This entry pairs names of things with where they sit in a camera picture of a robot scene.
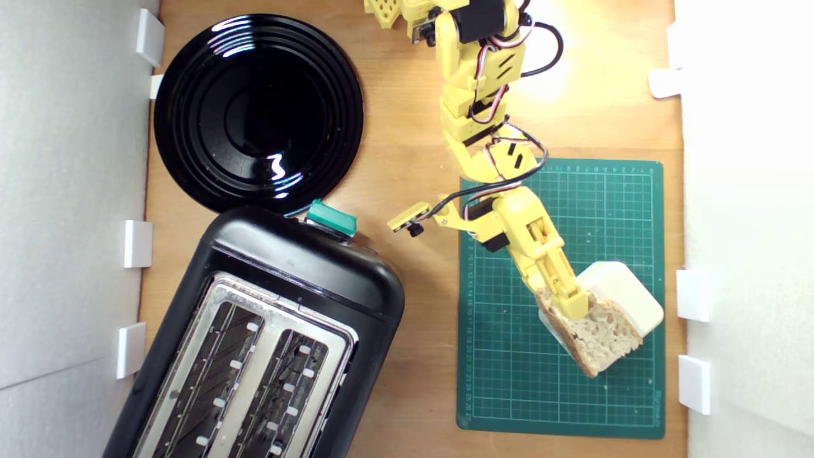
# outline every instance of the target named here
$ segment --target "wire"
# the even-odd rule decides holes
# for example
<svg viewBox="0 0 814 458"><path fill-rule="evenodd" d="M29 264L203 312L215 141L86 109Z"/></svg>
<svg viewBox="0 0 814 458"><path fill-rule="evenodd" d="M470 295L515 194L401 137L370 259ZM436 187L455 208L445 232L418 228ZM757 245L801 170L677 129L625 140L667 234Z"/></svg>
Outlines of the wire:
<svg viewBox="0 0 814 458"><path fill-rule="evenodd" d="M529 169L527 172L523 172L522 174L520 174L520 175L518 175L518 176L516 176L514 178L509 178L506 181L499 181L499 182L495 182L495 183L483 184L483 185L480 185L480 186L471 187L469 189L462 189L461 191L453 192L449 196L446 196L441 202L436 204L435 207L432 207L432 209L430 211L426 212L417 221L424 221L425 219L431 218L433 215L440 212L449 202L452 202L453 200L457 199L458 197L469 196L470 194L477 194L479 192L493 191L495 189L498 189L499 187L504 187L507 184L519 183L519 182L523 181L524 179L532 176L533 174L536 174L537 172L540 171L540 169L543 168L543 165L545 165L545 162L549 158L549 149L546 148L545 145L540 142L540 140L535 138L534 135L529 134L525 130L520 129L519 127L517 127L517 126L515 126L513 124L510 124L508 121L504 121L503 124L517 130L518 132L520 132L520 134L523 135L523 137L528 139L530 142L534 143L534 146L536 146L538 149L540 149L543 152L543 157L540 159L540 161L537 162L537 164L533 168Z"/></svg>
<svg viewBox="0 0 814 458"><path fill-rule="evenodd" d="M475 194L474 196L470 197L466 201L466 203L462 206L463 220L464 221L469 220L469 207L470 207L470 205L472 204L473 201L478 200L478 199L482 199L482 198L484 198L486 196L491 196L491 195L497 194L498 192L504 192L504 191L509 191L511 189L515 189L516 187L519 187L520 184L521 184L520 182L507 184L504 187L499 187L498 189L492 189L491 191L479 192L479 193Z"/></svg>
<svg viewBox="0 0 814 458"><path fill-rule="evenodd" d="M490 122L492 122L495 119L495 113L497 113L497 108L498 108L498 106L500 106L501 100L503 100L503 94L506 93L507 89L509 89L509 85L505 84L505 85L501 86L500 89L497 90L497 94L495 95L495 98L492 99L492 105L489 106L489 113L486 116L486 119L479 119L477 116L475 116L474 109L472 108L472 106L470 106L469 110L470 110L470 117L472 118L472 121L475 121L478 124L489 124ZM477 98L478 98L478 89L476 87L475 88L475 99L477 99Z"/></svg>
<svg viewBox="0 0 814 458"><path fill-rule="evenodd" d="M557 62L559 62L560 58L562 57L562 50L565 47L565 43L562 41L562 34L553 25L548 25L544 22L535 22L534 27L546 29L554 35L554 38L557 40L557 54L554 55L551 62L548 62L546 65L528 72L520 73L521 78L533 77L534 75L539 75L540 73L550 70L554 65L557 64Z"/></svg>
<svg viewBox="0 0 814 458"><path fill-rule="evenodd" d="M489 41L492 42L492 44L499 46L501 49L516 48L517 46L522 45L523 42L526 41L526 38L528 38L528 36L531 35L533 31L534 27L529 27L528 31L520 38L515 38L514 40L502 40L497 35L495 35L489 37Z"/></svg>
<svg viewBox="0 0 814 458"><path fill-rule="evenodd" d="M490 149L493 143L486 143L486 147L484 148L484 153L486 154L487 159L489 159L489 163L492 164L492 167L495 168L495 172L497 176L500 177L501 180L505 180L506 177L503 176L500 169L497 168L497 163L495 162L495 156L492 155L492 150Z"/></svg>

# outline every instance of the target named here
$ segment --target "bread slice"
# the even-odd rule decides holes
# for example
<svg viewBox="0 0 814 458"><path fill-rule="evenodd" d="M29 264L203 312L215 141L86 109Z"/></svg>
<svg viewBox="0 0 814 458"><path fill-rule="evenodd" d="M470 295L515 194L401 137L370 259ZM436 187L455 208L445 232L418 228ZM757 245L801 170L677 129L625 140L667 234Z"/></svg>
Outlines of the bread slice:
<svg viewBox="0 0 814 458"><path fill-rule="evenodd" d="M642 338L625 313L612 301L588 294L588 314L571 320L551 302L549 291L535 296L540 319L588 377L594 378L617 359L638 348Z"/></svg>

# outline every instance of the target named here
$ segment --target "bread crust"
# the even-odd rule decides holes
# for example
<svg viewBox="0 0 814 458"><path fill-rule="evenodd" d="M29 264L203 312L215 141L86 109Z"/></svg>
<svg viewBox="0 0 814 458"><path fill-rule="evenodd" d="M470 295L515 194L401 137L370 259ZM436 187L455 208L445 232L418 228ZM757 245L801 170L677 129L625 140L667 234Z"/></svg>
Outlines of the bread crust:
<svg viewBox="0 0 814 458"><path fill-rule="evenodd" d="M592 307L595 306L606 306L613 309L616 312L616 315L619 317L625 317L624 312L621 310L618 304L614 303L613 301L600 301L597 299L596 295L591 292L588 293L588 308L591 310ZM551 302L551 294L547 289L538 290L535 293L535 299L537 301L537 306L540 307L545 317L548 319L551 327L554 331L558 334L559 339L568 349L568 352L571 354L573 359L576 361L577 366L580 367L582 372L590 377L594 378L599 375L599 370L597 368L592 368L588 364L588 357L582 351L582 349L576 344L577 335L575 333L571 333L571 330L563 323L563 318L558 313L557 310L554 309L554 305ZM636 349L643 343L642 337L639 335L636 327L632 326L630 322L625 318L624 326L626 329L631 333L632 337L635 337L637 344L633 349Z"/></svg>

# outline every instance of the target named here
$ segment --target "yellow bracket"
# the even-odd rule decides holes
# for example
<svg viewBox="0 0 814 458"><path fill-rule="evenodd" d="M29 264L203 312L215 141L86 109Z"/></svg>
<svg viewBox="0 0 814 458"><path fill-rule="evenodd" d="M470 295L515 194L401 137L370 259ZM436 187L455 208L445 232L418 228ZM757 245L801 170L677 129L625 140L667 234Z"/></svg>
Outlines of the yellow bracket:
<svg viewBox="0 0 814 458"><path fill-rule="evenodd" d="M408 36L415 27L428 21L433 7L442 12L435 18L435 52L446 85L440 99L441 125L444 141L455 159L458 173L477 183L496 183L531 170L537 162L528 143L500 141L488 150L471 153L464 144L478 138L485 130L500 124L505 116L505 99L495 107L495 116L487 124L470 117L473 101L481 107L475 116L484 118L495 94L504 85L520 78L525 45L487 51L480 77L481 45L460 43L457 25L449 13L469 4L469 0L365 0L365 11L376 15L383 28L389 29L398 15L408 23ZM518 9L514 0L504 0L506 27L503 36L510 36L518 27ZM520 133L502 126L494 136L519 138ZM448 203L432 219L442 227L466 231L480 243L504 246L509 252L523 282L532 291L547 288L554 305L569 319L579 319L588 313L588 297L576 282L571 264L562 251L564 242L540 199L527 187L516 187L490 195L490 207L479 207L477 218L464 219L453 202ZM431 207L419 202L405 210L387 225L399 231L425 218Z"/></svg>
<svg viewBox="0 0 814 458"><path fill-rule="evenodd" d="M389 29L401 14L399 0L364 0L365 13L376 16L382 29Z"/></svg>
<svg viewBox="0 0 814 458"><path fill-rule="evenodd" d="M428 211L430 211L430 204L427 202L418 202L388 221L387 227L390 227L393 232L398 232L409 226L413 220Z"/></svg>

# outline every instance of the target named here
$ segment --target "white plastic bracket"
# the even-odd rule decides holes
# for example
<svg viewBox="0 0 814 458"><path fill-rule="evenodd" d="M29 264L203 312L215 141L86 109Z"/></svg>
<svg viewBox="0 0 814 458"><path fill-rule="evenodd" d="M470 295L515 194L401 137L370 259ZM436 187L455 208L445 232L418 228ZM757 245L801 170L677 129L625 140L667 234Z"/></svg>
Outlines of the white plastic bracket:
<svg viewBox="0 0 814 458"><path fill-rule="evenodd" d="M147 325L136 323L119 328L119 346L116 355L116 378L123 379L134 374L144 363L147 345Z"/></svg>
<svg viewBox="0 0 814 458"><path fill-rule="evenodd" d="M650 93L656 99L664 99L679 95L684 89L684 78L681 69L687 58L687 40L681 22L675 22L667 27L667 60L670 68L657 68L650 70L647 82Z"/></svg>
<svg viewBox="0 0 814 458"><path fill-rule="evenodd" d="M164 80L164 74L153 75L150 79L150 100L155 100L158 97L158 88L161 87L161 81Z"/></svg>
<svg viewBox="0 0 814 458"><path fill-rule="evenodd" d="M703 415L710 414L711 365L687 355L678 356L678 402Z"/></svg>
<svg viewBox="0 0 814 458"><path fill-rule="evenodd" d="M152 265L152 222L125 221L125 268Z"/></svg>
<svg viewBox="0 0 814 458"><path fill-rule="evenodd" d="M138 16L136 52L153 67L161 65L164 55L164 25L146 8L142 8Z"/></svg>
<svg viewBox="0 0 814 458"><path fill-rule="evenodd" d="M676 309L678 316L708 323L710 320L707 278L697 271L676 271Z"/></svg>

